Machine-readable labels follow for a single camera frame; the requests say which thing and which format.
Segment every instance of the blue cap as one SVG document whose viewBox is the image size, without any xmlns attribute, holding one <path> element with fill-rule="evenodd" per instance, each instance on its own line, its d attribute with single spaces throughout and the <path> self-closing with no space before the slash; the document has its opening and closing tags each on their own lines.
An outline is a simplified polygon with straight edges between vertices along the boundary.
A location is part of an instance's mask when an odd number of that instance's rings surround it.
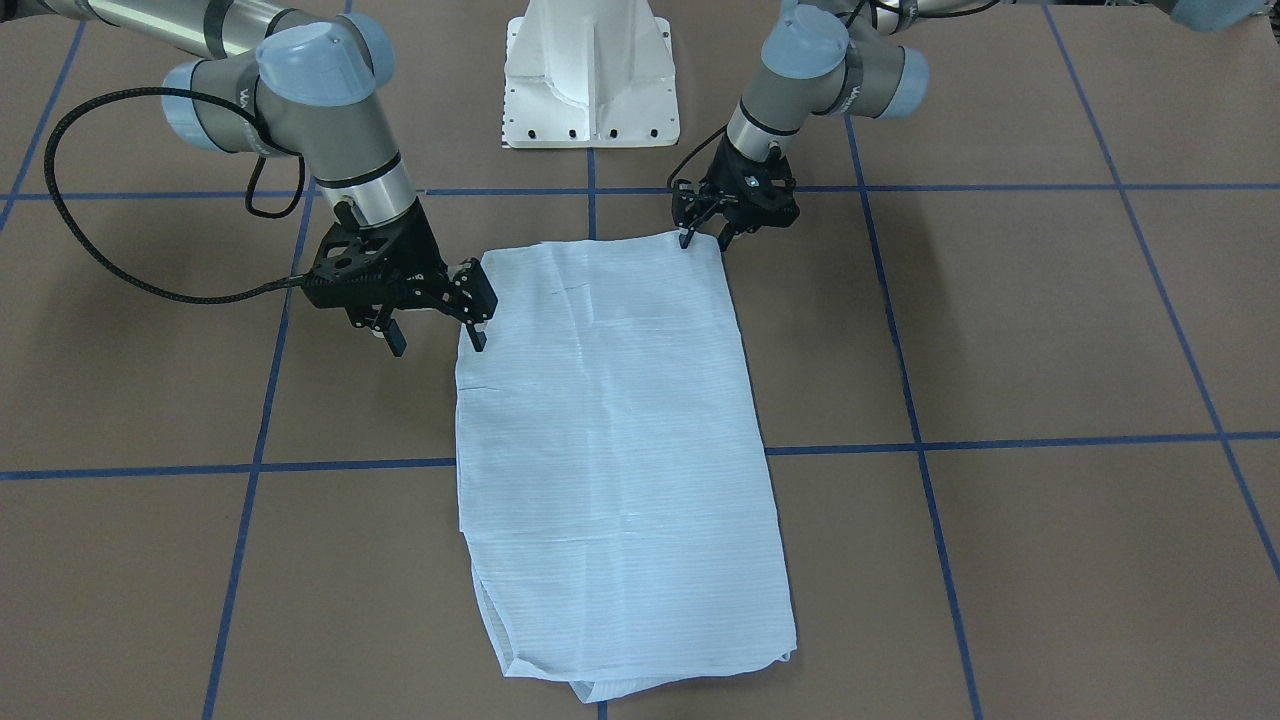
<svg viewBox="0 0 1280 720">
<path fill-rule="evenodd" d="M 291 27 L 259 44 L 259 74 L 271 92 L 302 105 L 355 105 L 376 90 L 374 73 L 347 28 L 320 22 Z"/>
<path fill-rule="evenodd" d="M 774 73 L 809 79 L 845 61 L 849 28 L 836 15 L 800 0 L 782 0 L 782 14 L 764 40 L 760 60 Z"/>
<path fill-rule="evenodd" d="M 924 101 L 929 90 L 929 61 L 918 50 L 902 49 L 902 77 L 897 79 L 897 90 L 888 106 L 877 118 L 905 118 Z"/>
<path fill-rule="evenodd" d="M 195 74 L 196 65 L 202 61 L 183 63 L 169 70 L 169 74 L 164 78 L 164 86 L 175 90 L 191 90 L 191 76 Z M 196 115 L 195 100 L 174 95 L 161 95 L 160 108 L 164 109 L 164 118 L 169 120 L 169 127 L 173 128 L 173 132 L 178 133 L 178 137 L 187 141 L 188 145 L 193 145 L 201 150 L 223 150 L 209 138 L 205 126 L 200 124 L 200 117 Z"/>
<path fill-rule="evenodd" d="M 396 47 L 383 26 L 364 13 L 343 13 L 338 17 L 351 20 L 351 24 L 356 26 L 360 36 L 365 40 L 365 47 L 374 61 L 374 81 L 378 87 L 390 82 L 396 74 Z"/>
<path fill-rule="evenodd" d="M 1217 32 L 1262 9 L 1262 0 L 1179 0 L 1169 17 L 1198 32 Z"/>
</svg>

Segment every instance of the folded cloth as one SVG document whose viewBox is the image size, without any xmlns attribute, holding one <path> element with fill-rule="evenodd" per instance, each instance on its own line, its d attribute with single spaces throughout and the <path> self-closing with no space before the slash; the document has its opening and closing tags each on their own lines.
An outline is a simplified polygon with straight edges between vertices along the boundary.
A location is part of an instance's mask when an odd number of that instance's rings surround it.
<svg viewBox="0 0 1280 720">
<path fill-rule="evenodd" d="M 460 523 L 506 676 L 582 702 L 796 647 L 777 510 L 714 238 L 484 256 L 458 343 Z"/>
</svg>

